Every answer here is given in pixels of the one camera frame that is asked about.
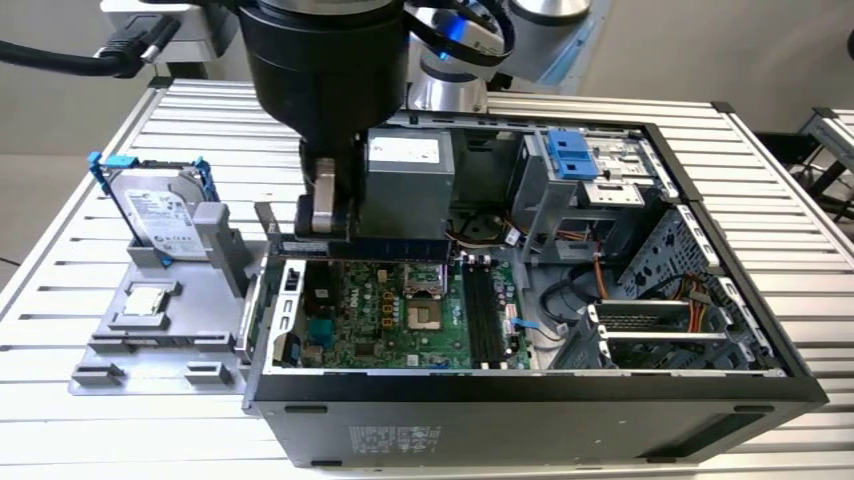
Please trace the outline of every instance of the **workbench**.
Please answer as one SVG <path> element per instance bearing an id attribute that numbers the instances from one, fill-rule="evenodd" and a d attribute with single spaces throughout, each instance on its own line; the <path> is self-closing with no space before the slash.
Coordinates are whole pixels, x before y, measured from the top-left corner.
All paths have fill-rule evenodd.
<path id="1" fill-rule="evenodd" d="M 295 133 L 248 84 L 152 85 L 104 153 L 204 156 L 232 226 L 263 238 L 252 202 L 272 201 L 289 219 L 303 191 Z M 0 294 L 0 477 L 854 478 L 854 247 L 738 116 L 716 103 L 519 93 L 491 94 L 490 111 L 658 125 L 829 405 L 696 466 L 295 470 L 239 396 L 68 394 L 128 263 L 128 228 L 87 176 Z"/>

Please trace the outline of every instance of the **blue light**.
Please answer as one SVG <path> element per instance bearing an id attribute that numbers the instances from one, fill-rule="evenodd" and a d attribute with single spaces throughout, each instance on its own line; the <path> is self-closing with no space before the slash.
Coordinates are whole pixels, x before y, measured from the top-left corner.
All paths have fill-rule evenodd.
<path id="1" fill-rule="evenodd" d="M 451 23 L 451 27 L 446 32 L 448 38 L 454 41 L 459 41 L 463 38 L 463 32 L 466 32 L 466 19 L 460 16 L 456 17 L 454 22 Z M 442 52 L 439 54 L 439 60 L 446 60 L 448 58 L 447 52 Z"/>

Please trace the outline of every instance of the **black computer chassis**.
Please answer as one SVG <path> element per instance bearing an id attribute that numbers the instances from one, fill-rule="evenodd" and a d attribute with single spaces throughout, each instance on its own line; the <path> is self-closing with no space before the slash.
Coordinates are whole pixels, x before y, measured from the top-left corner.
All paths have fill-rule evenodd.
<path id="1" fill-rule="evenodd" d="M 592 124 L 650 140 L 785 376 L 263 375 L 259 348 L 244 409 L 265 417 L 297 467 L 694 463 L 827 403 L 654 124 L 414 111 L 388 121 L 504 131 Z"/>

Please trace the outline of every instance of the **power supply label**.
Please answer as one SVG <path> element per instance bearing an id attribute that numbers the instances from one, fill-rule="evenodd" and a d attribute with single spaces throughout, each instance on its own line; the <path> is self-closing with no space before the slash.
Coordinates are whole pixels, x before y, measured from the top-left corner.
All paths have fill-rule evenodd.
<path id="1" fill-rule="evenodd" d="M 435 138 L 375 137 L 368 150 L 372 162 L 439 163 L 439 140 Z"/>
<path id="2" fill-rule="evenodd" d="M 350 427 L 352 451 L 364 455 L 432 453 L 436 450 L 440 435 L 440 426 Z"/>
<path id="3" fill-rule="evenodd" d="M 177 259 L 207 258 L 184 199 L 172 192 L 125 190 L 136 224 L 152 246 Z"/>

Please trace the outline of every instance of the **motherboard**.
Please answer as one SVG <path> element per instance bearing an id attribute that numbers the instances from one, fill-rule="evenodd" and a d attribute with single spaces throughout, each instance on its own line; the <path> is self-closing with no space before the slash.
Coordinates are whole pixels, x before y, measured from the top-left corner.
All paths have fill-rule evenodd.
<path id="1" fill-rule="evenodd" d="M 524 332 L 511 323 L 519 307 L 510 265 L 471 262 L 340 265 L 338 300 L 308 318 L 303 366 L 530 368 Z M 467 281 L 475 270 L 488 288 Z M 483 312 L 480 323 L 472 311 Z M 484 343 L 500 357 L 488 367 Z"/>

